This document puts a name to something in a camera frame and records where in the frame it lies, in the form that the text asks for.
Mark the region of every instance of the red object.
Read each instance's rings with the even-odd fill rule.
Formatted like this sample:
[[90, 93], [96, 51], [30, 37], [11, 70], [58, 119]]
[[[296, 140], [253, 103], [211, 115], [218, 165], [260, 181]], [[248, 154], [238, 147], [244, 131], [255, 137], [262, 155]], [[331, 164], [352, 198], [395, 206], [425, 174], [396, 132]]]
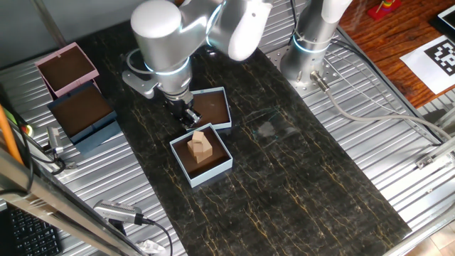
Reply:
[[380, 19], [382, 19], [384, 16], [386, 16], [387, 14], [389, 14], [390, 12], [396, 10], [398, 7], [401, 6], [401, 1], [400, 0], [395, 0], [395, 2], [388, 8], [384, 8], [384, 6], [381, 7], [381, 9], [379, 9], [379, 11], [376, 13], [376, 11], [378, 10], [379, 8], [379, 5], [378, 4], [377, 6], [371, 8], [370, 10], [368, 10], [367, 14], [375, 19], [375, 21], [379, 21]]

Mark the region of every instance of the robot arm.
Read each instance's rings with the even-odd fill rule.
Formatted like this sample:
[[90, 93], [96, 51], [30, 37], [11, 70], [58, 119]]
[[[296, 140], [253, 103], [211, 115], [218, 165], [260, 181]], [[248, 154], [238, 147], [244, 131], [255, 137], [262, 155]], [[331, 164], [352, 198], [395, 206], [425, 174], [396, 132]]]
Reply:
[[187, 0], [180, 8], [166, 0], [145, 1], [134, 10], [131, 25], [147, 70], [130, 68], [148, 80], [130, 70], [123, 80], [149, 99], [160, 89], [171, 113], [191, 127], [200, 119], [189, 91], [191, 54], [209, 45], [233, 60], [248, 58], [271, 9], [272, 0]]
[[323, 58], [338, 23], [352, 0], [312, 0], [301, 12], [292, 44], [280, 63], [294, 86], [312, 83], [310, 74], [323, 74]]

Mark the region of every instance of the gray cable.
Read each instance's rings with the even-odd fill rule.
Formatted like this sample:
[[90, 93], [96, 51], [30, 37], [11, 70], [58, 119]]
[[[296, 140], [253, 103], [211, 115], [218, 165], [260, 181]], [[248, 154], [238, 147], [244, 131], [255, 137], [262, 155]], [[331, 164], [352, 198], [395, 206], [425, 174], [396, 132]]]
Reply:
[[387, 120], [387, 119], [408, 119], [408, 120], [412, 120], [412, 121], [419, 122], [421, 124], [427, 125], [428, 127], [432, 128], [435, 131], [437, 131], [438, 133], [440, 133], [440, 135], [444, 136], [446, 139], [451, 139], [452, 138], [443, 129], [437, 127], [436, 125], [432, 124], [431, 122], [425, 121], [425, 120], [420, 119], [418, 117], [411, 117], [411, 116], [408, 116], [408, 115], [405, 115], [405, 114], [390, 114], [390, 115], [380, 116], [380, 117], [356, 117], [356, 116], [353, 116], [353, 115], [347, 113], [346, 111], [344, 111], [340, 107], [340, 105], [338, 105], [338, 103], [336, 103], [336, 101], [333, 98], [333, 95], [330, 92], [330, 90], [327, 90], [326, 94], [327, 94], [327, 97], [330, 99], [330, 101], [332, 101], [333, 106], [343, 116], [347, 117], [348, 119], [351, 119], [351, 120], [354, 120], [354, 121], [360, 121], [360, 122], [372, 122], [372, 121], [380, 121], [380, 120]]
[[145, 74], [145, 75], [154, 74], [155, 72], [151, 72], [148, 70], [139, 70], [139, 69], [133, 67], [133, 65], [131, 65], [131, 55], [135, 54], [138, 50], [139, 50], [139, 48], [132, 50], [131, 52], [128, 53], [128, 55], [127, 55], [128, 68], [130, 68], [131, 70], [133, 70], [134, 72], [139, 73], [139, 74]]

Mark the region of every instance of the black marble table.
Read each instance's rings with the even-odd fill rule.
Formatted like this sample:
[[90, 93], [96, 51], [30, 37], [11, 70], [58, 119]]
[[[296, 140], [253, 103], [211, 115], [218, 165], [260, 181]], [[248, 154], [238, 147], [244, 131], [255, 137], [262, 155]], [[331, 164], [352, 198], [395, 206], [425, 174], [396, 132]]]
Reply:
[[185, 134], [163, 108], [122, 82], [129, 23], [78, 41], [102, 94], [190, 256], [382, 255], [409, 233], [399, 215], [313, 116], [266, 56], [243, 63], [201, 48], [192, 90], [223, 86], [234, 158], [224, 178], [193, 190], [169, 142]]

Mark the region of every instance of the small wooden block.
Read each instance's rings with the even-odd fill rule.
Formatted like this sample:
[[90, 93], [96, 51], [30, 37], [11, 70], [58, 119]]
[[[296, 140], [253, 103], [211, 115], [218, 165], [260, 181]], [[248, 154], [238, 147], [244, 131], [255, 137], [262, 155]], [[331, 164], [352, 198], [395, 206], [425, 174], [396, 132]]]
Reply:
[[205, 136], [202, 139], [202, 148], [203, 148], [203, 155], [204, 156], [211, 156], [213, 154], [213, 148], [210, 142], [208, 141]]
[[200, 142], [195, 142], [194, 140], [192, 142], [193, 142], [193, 156], [202, 156], [203, 155], [203, 144]]
[[194, 131], [193, 133], [193, 143], [194, 142], [200, 142], [202, 143], [202, 138], [204, 137], [204, 133], [203, 132], [198, 132], [198, 131]]
[[202, 161], [204, 161], [207, 158], [212, 156], [212, 150], [210, 150], [210, 152], [207, 151], [206, 154], [202, 154], [201, 156], [195, 156], [194, 153], [193, 153], [193, 146], [194, 146], [193, 141], [189, 141], [188, 142], [188, 149], [189, 149], [189, 151], [191, 153], [191, 156], [193, 156], [194, 159], [196, 160], [196, 163], [199, 164], [200, 162], [202, 162]]

